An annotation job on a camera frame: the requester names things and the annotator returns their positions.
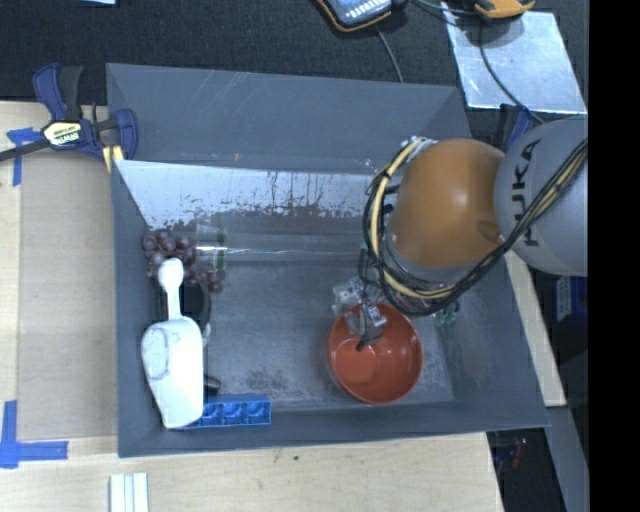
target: scoop handle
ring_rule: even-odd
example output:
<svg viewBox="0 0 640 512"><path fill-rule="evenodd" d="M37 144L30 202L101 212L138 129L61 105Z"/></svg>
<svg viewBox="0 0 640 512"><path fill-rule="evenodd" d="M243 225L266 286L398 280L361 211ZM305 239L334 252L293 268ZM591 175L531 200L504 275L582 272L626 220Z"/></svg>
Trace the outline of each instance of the scoop handle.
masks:
<svg viewBox="0 0 640 512"><path fill-rule="evenodd" d="M178 258L169 258L158 269L158 282L167 294L168 320L182 318L180 311L180 285L184 279L184 268Z"/></svg>

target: red bowl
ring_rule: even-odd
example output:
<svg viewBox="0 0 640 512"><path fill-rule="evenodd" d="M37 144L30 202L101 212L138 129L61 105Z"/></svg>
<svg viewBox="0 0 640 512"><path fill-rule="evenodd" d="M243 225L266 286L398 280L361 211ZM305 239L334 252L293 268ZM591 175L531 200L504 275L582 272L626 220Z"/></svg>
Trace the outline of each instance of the red bowl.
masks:
<svg viewBox="0 0 640 512"><path fill-rule="evenodd" d="M345 311L329 335L329 367L338 386L351 397L368 404L389 404L407 396L422 372L422 343L413 324L397 309L380 304L387 318L382 336L356 350L360 337L347 328Z"/></svg>

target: wooden table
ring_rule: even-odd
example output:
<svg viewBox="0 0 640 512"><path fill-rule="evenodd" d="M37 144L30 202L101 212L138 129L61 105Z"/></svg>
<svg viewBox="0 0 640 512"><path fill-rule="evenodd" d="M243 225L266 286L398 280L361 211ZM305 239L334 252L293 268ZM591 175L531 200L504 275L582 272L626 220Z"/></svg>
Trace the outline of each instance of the wooden table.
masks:
<svg viewBox="0 0 640 512"><path fill-rule="evenodd" d="M8 129L47 121L37 103L0 102L0 150L12 147ZM12 174L12 161L0 164L0 415L19 371L21 196ZM513 254L507 264L545 403L565 405L527 267ZM482 433L136 459L119 459L115 436L100 436L71 439L68 456L0 469L0 511L104 511L110 475L137 472L148 474L153 512L503 510Z"/></svg>

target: white scoop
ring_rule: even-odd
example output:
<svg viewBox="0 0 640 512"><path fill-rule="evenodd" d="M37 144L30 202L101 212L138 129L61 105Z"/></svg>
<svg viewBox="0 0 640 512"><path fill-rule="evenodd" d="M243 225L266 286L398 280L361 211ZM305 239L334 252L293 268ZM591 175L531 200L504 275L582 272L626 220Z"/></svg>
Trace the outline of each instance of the white scoop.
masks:
<svg viewBox="0 0 640 512"><path fill-rule="evenodd" d="M168 320L149 327L142 337L142 362L147 382L166 428L178 428L202 416L204 378L202 334L198 325L182 316L180 285L182 262L171 258L158 270L158 282L167 294Z"/></svg>

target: gray plastic tray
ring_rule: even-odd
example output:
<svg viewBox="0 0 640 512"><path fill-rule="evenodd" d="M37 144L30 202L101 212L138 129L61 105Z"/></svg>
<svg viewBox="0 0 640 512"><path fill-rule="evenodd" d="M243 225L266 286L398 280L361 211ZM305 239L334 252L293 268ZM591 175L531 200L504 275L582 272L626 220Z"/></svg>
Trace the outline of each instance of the gray plastic tray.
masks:
<svg viewBox="0 0 640 512"><path fill-rule="evenodd" d="M355 205L364 195L358 198L348 187L337 187L336 194L342 191L352 199L342 206L329 201L331 194L323 196L320 206L326 211L343 212L335 218L286 219L286 202L273 203L285 207L279 211L254 208L264 206L264 200L242 207L242 201L215 199L221 188L220 179L212 179L215 173L231 182L263 180L254 188L259 195L274 192L266 176L287 171L295 179L284 180L275 192L293 200L298 180L319 176L366 182L411 135L468 137L457 90L120 65L109 66L108 75L110 108L132 108L141 137L136 157L141 161L123 162L112 173L120 456L548 424L503 264L463 296L452 325L438 327L431 318L416 321L425 349L419 385L396 404L368 406L337 390L324 359L333 322L331 287L356 272L360 233ZM250 192L246 183L239 189ZM303 200L298 206L314 204ZM140 236L149 227L188 228L216 216L229 228L230 244L234 233L240 245L250 240L258 247L307 244L304 254L290 254L286 262L264 254L245 254L235 262L230 258L225 290L212 313L209 370L222 380L223 392L271 395L272 424L167 431L140 358L141 336L159 320ZM336 251L340 257L329 254Z"/></svg>

